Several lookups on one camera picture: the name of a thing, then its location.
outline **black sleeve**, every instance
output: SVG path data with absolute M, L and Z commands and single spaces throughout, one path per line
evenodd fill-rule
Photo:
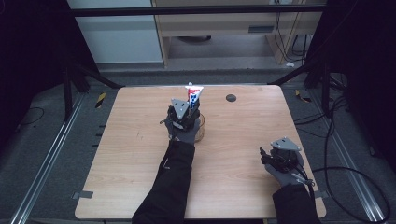
M 183 223 L 195 147 L 173 141 L 163 157 L 157 177 L 132 223 Z
M 278 224 L 320 223 L 305 185 L 285 186 L 273 195 L 273 199 Z

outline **black backdrop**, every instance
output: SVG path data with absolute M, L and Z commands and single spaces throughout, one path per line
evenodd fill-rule
M 308 58 L 320 55 L 331 72 L 347 76 L 346 97 L 356 120 L 375 155 L 396 172 L 396 5 L 390 0 L 328 4 L 346 7 L 322 14 Z M 307 80 L 318 81 L 322 72 L 314 68 Z
M 0 153 L 30 107 L 33 97 L 63 82 L 62 68 L 50 46 L 63 39 L 80 64 L 98 72 L 75 18 L 45 15 L 54 28 L 37 22 L 35 8 L 69 9 L 65 0 L 5 1 L 0 15 Z

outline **metal track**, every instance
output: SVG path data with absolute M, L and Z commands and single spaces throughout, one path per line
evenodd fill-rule
M 44 184 L 52 170 L 53 164 L 58 157 L 59 152 L 64 145 L 64 141 L 67 135 L 70 132 L 71 127 L 77 117 L 78 111 L 81 108 L 82 100 L 84 99 L 85 93 L 79 93 L 77 99 L 74 104 L 74 110 L 71 114 L 70 118 L 64 122 L 61 127 L 61 130 L 58 132 L 51 148 L 49 149 L 49 153 L 47 154 L 46 159 L 44 159 L 40 170 L 38 171 L 35 180 L 33 181 L 31 187 L 27 191 L 23 201 L 21 202 L 18 210 L 14 213 L 10 223 L 11 224 L 24 224 L 27 218 L 32 211 L 33 206 L 35 205 L 35 201 L 38 198 L 41 190 L 43 189 Z
M 321 106 L 318 102 L 320 102 L 320 96 L 317 91 L 310 91 L 313 102 L 317 106 L 319 111 L 322 111 Z M 328 119 L 323 118 L 324 123 L 326 124 L 327 128 L 330 128 L 330 122 Z M 334 130 L 333 135 L 331 136 L 332 144 L 337 152 L 338 157 L 341 160 L 341 163 L 345 167 L 349 167 L 355 170 L 358 170 L 355 162 L 350 157 L 349 153 L 347 152 L 347 148 L 345 147 L 340 135 L 338 134 L 337 130 Z M 383 215 L 381 208 L 379 207 L 378 203 L 375 200 L 373 193 L 371 192 L 370 188 L 368 187 L 366 181 L 361 175 L 347 172 L 349 180 L 352 184 L 352 187 L 356 191 L 358 195 L 361 205 L 363 206 L 364 211 L 367 214 L 367 217 L 371 221 L 379 221 L 385 218 Z

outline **toothpaste tube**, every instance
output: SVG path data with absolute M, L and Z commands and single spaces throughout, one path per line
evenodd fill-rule
M 204 87 L 202 86 L 186 86 L 188 95 L 189 95 L 189 104 L 190 104 L 190 109 L 193 109 L 196 102 L 199 99 L 199 96 L 201 95 L 202 90 Z

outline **hand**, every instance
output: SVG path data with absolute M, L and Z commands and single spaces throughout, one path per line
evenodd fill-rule
M 304 166 L 304 160 L 303 157 L 299 152 L 296 152 L 297 154 L 297 160 L 299 165 L 297 166 L 298 169 L 303 170 Z M 281 173 L 278 170 L 274 168 L 274 166 L 270 164 L 264 164 L 265 170 L 268 171 L 276 180 L 279 182 L 281 187 L 285 187 L 287 185 L 297 185 L 297 184 L 302 184 L 301 182 L 298 181 L 298 178 L 293 176 L 292 174 L 297 174 L 299 175 L 298 171 L 296 169 L 293 169 L 292 171 L 289 171 L 288 173 Z
M 167 117 L 165 120 L 165 126 L 168 129 L 169 138 L 175 139 L 176 141 L 185 142 L 190 145 L 194 145 L 195 143 L 195 135 L 199 130 L 199 125 L 201 121 L 195 119 L 194 127 L 191 130 L 183 131 L 173 125 L 173 122 Z

